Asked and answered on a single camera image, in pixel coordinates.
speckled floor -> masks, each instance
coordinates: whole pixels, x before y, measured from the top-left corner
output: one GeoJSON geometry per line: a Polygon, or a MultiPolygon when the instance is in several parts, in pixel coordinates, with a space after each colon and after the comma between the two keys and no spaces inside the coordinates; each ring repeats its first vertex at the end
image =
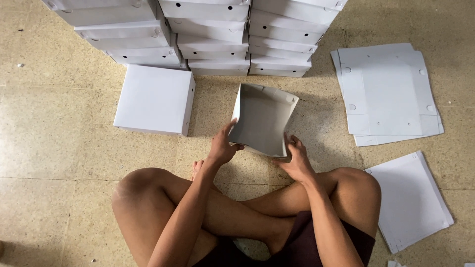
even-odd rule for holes
{"type": "MultiPolygon", "coordinates": [[[[0,1],[0,239],[7,242],[0,266],[135,266],[112,214],[114,185],[149,166],[189,177],[191,162],[206,156],[210,136],[231,118],[240,82],[301,98],[288,128],[317,171],[423,151],[456,222],[396,255],[378,233],[371,267],[395,258],[409,267],[475,262],[474,13],[472,0],[350,0],[305,78],[196,76],[190,137],[178,138],[113,128],[125,68],[39,0],[0,1]],[[357,148],[329,52],[395,42],[422,51],[446,133],[357,148]]],[[[216,178],[237,200],[290,182],[247,152],[216,178]]],[[[247,244],[265,256],[260,244],[247,244]]]]}

box lid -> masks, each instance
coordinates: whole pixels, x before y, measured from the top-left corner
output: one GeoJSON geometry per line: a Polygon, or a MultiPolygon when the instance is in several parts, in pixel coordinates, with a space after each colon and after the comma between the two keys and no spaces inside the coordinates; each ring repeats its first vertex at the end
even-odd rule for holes
{"type": "Polygon", "coordinates": [[[295,2],[301,2],[309,5],[331,8],[334,10],[342,11],[348,0],[290,0],[295,2]]]}
{"type": "Polygon", "coordinates": [[[133,5],[140,7],[146,0],[41,0],[50,10],[73,10],[133,5]]]}
{"type": "Polygon", "coordinates": [[[325,33],[328,30],[328,26],[325,25],[284,17],[257,9],[251,10],[251,23],[253,22],[305,32],[325,33]]]}
{"type": "Polygon", "coordinates": [[[182,18],[167,18],[173,20],[176,24],[181,24],[183,21],[189,21],[195,25],[206,27],[225,28],[231,31],[244,30],[246,26],[245,21],[226,21],[226,20],[210,20],[210,19],[182,19],[182,18]]]}
{"type": "Polygon", "coordinates": [[[76,26],[74,31],[83,39],[142,38],[167,34],[169,30],[166,27],[163,18],[162,20],[76,26]]]}
{"type": "Polygon", "coordinates": [[[245,60],[207,60],[207,59],[189,59],[188,66],[192,68],[208,69],[249,69],[249,55],[245,60]]]}
{"type": "Polygon", "coordinates": [[[249,36],[249,45],[256,46],[256,47],[268,47],[268,48],[276,48],[276,49],[283,49],[283,50],[290,50],[302,53],[309,53],[312,54],[317,49],[316,45],[307,45],[301,43],[294,43],[289,41],[265,38],[260,36],[249,36]]]}
{"type": "Polygon", "coordinates": [[[250,5],[251,0],[180,0],[184,3],[196,3],[196,4],[216,4],[216,5],[250,5]]]}
{"type": "Polygon", "coordinates": [[[129,65],[114,126],[179,133],[190,84],[190,71],[129,65]]]}
{"type": "Polygon", "coordinates": [[[206,52],[225,52],[225,51],[247,51],[249,48],[249,35],[244,33],[242,43],[233,43],[229,41],[209,39],[191,35],[178,35],[178,47],[183,51],[206,51],[206,52]]]}
{"type": "Polygon", "coordinates": [[[241,84],[233,111],[237,123],[229,141],[271,157],[286,157],[284,129],[298,100],[277,88],[241,84]]]}
{"type": "Polygon", "coordinates": [[[132,48],[132,49],[109,49],[103,50],[108,56],[126,56],[126,57],[148,57],[148,56],[171,56],[179,55],[180,51],[176,43],[177,34],[172,33],[170,36],[171,43],[169,47],[161,48],[132,48]]]}
{"type": "Polygon", "coordinates": [[[278,57],[267,57],[252,54],[251,67],[280,69],[280,70],[308,70],[312,67],[312,58],[307,61],[299,59],[287,59],[278,57]]]}

leg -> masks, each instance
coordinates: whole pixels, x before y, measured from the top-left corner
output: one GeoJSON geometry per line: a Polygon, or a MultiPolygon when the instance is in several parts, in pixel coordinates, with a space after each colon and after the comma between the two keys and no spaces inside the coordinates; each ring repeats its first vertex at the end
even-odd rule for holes
{"type": "MultiPolygon", "coordinates": [[[[139,267],[148,264],[163,228],[190,185],[191,181],[156,168],[136,170],[117,185],[112,197],[114,215],[139,267]]],[[[215,236],[260,240],[271,253],[276,253],[283,247],[292,224],[292,219],[260,214],[211,191],[203,231],[189,265],[198,262],[216,246],[215,236]]]]}
{"type": "MultiPolygon", "coordinates": [[[[354,168],[319,173],[318,179],[325,187],[338,216],[375,237],[381,206],[381,189],[376,179],[354,168]]],[[[299,211],[310,210],[307,193],[297,182],[242,203],[276,217],[295,216],[299,211]]]]}

